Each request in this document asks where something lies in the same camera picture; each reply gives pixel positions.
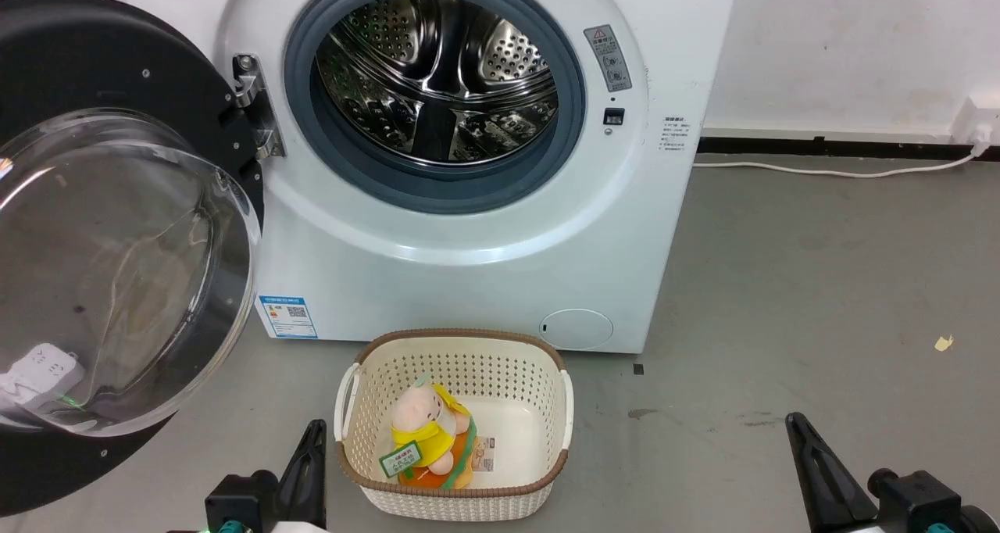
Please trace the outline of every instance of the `brown basket rim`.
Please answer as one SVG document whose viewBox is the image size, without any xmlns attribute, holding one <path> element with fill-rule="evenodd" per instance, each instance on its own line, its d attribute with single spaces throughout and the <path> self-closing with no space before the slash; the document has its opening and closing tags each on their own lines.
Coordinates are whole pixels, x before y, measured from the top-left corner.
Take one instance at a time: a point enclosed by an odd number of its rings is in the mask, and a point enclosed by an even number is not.
<svg viewBox="0 0 1000 533">
<path fill-rule="evenodd" d="M 557 352 L 552 345 L 546 344 L 545 342 L 539 340 L 539 338 L 528 336 L 528 334 L 516 334 L 514 331 L 463 329 L 463 327 L 440 327 L 440 329 L 428 330 L 391 331 L 389 334 L 379 336 L 378 338 L 372 340 L 372 342 L 368 344 L 368 347 L 365 347 L 365 349 L 358 354 L 355 362 L 357 362 L 358 365 L 361 365 L 361 363 L 364 363 L 365 358 L 367 358 L 368 355 L 371 355 L 371 352 L 375 351 L 375 348 L 378 348 L 379 345 L 385 345 L 395 340 L 402 340 L 403 338 L 488 338 L 488 340 L 522 342 L 529 345 L 535 345 L 535 347 L 546 352 L 549 357 L 552 358 L 552 361 L 556 363 L 556 368 L 558 370 L 566 369 L 566 364 L 563 362 L 559 352 Z M 525 484 L 524 486 L 440 490 L 435 488 L 403 486 L 401 484 L 393 484 L 391 482 L 372 480 L 356 471 L 351 465 L 351 462 L 347 460 L 347 448 L 344 447 L 343 441 L 338 441 L 336 443 L 336 449 L 337 458 L 340 460 L 340 468 L 344 471 L 344 474 L 347 475 L 347 478 L 353 480 L 353 482 L 358 486 L 380 492 L 389 492 L 390 494 L 424 496 L 428 498 L 500 498 L 533 494 L 545 488 L 549 484 L 552 484 L 552 481 L 555 480 L 556 477 L 559 476 L 559 473 L 562 472 L 563 467 L 566 465 L 566 459 L 569 457 L 569 450 L 563 449 L 559 452 L 559 457 L 556 458 L 555 464 L 551 469 L 549 469 L 549 472 L 546 473 L 545 476 L 535 482 L 532 482 L 531 484 Z"/>
</svg>

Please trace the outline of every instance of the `basket handle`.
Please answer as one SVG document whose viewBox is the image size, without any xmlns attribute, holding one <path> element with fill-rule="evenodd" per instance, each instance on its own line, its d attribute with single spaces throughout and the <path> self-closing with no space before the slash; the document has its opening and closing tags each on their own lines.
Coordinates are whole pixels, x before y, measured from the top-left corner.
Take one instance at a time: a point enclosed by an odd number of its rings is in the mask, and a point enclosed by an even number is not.
<svg viewBox="0 0 1000 533">
<path fill-rule="evenodd" d="M 340 388 L 337 389 L 337 404 L 333 413 L 333 438 L 336 441 L 344 441 L 344 437 L 347 436 L 347 425 L 351 421 L 351 412 L 354 411 L 354 397 L 358 394 L 359 367 L 359 363 L 350 366 L 344 373 L 343 379 L 340 380 Z M 347 394 L 348 385 L 351 386 L 350 395 Z M 344 412 L 345 405 L 347 406 L 346 414 Z"/>
<path fill-rule="evenodd" d="M 573 439 L 573 380 L 565 369 L 561 370 L 563 376 L 563 387 L 566 390 L 566 430 L 563 432 L 563 448 L 569 448 L 569 442 Z"/>
</svg>

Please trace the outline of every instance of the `door hinge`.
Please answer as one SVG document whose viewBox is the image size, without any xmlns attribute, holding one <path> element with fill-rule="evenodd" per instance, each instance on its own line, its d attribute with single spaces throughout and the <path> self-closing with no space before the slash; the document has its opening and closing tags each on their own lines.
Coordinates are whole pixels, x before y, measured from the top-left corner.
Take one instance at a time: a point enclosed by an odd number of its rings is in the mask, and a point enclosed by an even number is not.
<svg viewBox="0 0 1000 533">
<path fill-rule="evenodd" d="M 236 106 L 243 109 L 254 127 L 257 159 L 285 156 L 285 145 L 274 119 L 267 82 L 254 55 L 233 56 L 233 76 L 236 77 Z"/>
</svg>

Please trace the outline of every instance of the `washing machine door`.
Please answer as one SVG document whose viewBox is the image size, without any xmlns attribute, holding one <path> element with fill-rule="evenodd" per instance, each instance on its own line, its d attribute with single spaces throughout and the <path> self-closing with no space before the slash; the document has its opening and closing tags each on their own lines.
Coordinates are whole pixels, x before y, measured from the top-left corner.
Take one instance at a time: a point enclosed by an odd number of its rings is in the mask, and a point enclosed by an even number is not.
<svg viewBox="0 0 1000 533">
<path fill-rule="evenodd" d="M 134 7 L 0 0 L 0 514 L 107 472 L 236 342 L 263 210 L 235 99 Z"/>
</svg>

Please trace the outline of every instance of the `laundry basket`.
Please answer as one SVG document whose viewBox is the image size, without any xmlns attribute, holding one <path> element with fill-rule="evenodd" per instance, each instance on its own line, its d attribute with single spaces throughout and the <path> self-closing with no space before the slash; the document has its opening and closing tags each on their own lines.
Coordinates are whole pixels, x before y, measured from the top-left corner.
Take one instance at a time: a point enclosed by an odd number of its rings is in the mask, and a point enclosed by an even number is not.
<svg viewBox="0 0 1000 533">
<path fill-rule="evenodd" d="M 462 490 L 403 486 L 379 457 L 393 450 L 390 412 L 428 375 L 464 404 L 493 464 Z M 538 510 L 559 476 L 573 432 L 573 385 L 562 358 L 538 338 L 504 331 L 396 331 L 347 369 L 333 433 L 347 476 L 379 509 L 447 521 L 502 521 Z"/>
</svg>

